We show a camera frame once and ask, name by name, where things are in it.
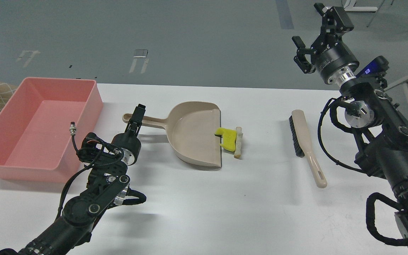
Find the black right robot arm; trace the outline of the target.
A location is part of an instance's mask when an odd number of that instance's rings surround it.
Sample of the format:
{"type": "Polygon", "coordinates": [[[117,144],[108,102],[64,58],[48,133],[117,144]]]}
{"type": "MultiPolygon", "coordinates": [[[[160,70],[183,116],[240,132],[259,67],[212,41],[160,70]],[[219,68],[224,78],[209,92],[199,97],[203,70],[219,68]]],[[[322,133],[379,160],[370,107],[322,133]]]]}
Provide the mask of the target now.
{"type": "Polygon", "coordinates": [[[314,3],[322,17],[319,36],[311,47],[301,37],[293,36],[297,47],[295,63],[304,74],[317,71],[327,85],[339,86],[340,97],[328,100],[318,123],[318,140],[324,152],[321,127],[330,113],[332,124],[352,134],[358,152],[353,170],[388,181],[395,200],[380,193],[367,198],[365,222],[367,230],[378,241],[390,246],[408,248],[408,120],[397,104],[386,94],[388,61],[374,58],[358,74],[359,61],[342,41],[353,24],[343,7],[325,7],[314,3]],[[375,202],[382,201],[395,208],[395,221],[401,239],[381,235],[375,226],[375,202]]]}

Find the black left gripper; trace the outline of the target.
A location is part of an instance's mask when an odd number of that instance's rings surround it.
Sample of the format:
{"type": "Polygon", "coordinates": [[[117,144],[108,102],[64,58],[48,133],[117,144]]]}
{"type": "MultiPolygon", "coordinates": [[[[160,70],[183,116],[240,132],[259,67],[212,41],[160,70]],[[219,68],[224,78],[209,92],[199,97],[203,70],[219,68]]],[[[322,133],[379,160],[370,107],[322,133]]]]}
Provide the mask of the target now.
{"type": "Polygon", "coordinates": [[[123,159],[127,166],[131,166],[137,162],[138,155],[141,150],[141,142],[137,138],[142,126],[143,117],[146,111],[146,106],[138,104],[127,124],[127,131],[115,135],[111,144],[122,149],[123,159]]]}

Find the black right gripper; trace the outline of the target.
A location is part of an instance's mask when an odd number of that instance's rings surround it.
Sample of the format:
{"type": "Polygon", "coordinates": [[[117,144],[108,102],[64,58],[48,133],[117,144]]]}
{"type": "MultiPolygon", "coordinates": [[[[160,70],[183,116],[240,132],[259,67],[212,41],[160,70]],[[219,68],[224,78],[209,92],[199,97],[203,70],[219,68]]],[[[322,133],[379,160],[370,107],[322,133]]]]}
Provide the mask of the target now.
{"type": "Polygon", "coordinates": [[[359,66],[358,59],[348,46],[342,42],[342,36],[353,31],[354,25],[343,7],[327,8],[323,3],[314,3],[314,8],[322,17],[320,33],[307,48],[300,36],[293,36],[296,56],[293,58],[304,74],[317,71],[325,84],[331,84],[330,77],[348,66],[352,71],[359,66]]]}

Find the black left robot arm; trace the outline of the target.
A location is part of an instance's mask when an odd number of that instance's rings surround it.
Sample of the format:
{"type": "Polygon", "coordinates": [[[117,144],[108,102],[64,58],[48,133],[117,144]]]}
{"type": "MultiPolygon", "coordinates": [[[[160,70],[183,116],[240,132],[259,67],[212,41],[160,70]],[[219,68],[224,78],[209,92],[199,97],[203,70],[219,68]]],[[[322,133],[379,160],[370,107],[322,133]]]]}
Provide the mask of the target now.
{"type": "Polygon", "coordinates": [[[85,166],[63,187],[55,221],[20,251],[5,248],[0,255],[66,255],[90,241],[107,210],[144,203],[146,196],[131,189],[127,171],[141,150],[138,134],[145,111],[146,107],[139,104],[124,132],[115,135],[111,142],[90,132],[78,149],[72,138],[76,155],[85,166]]]}

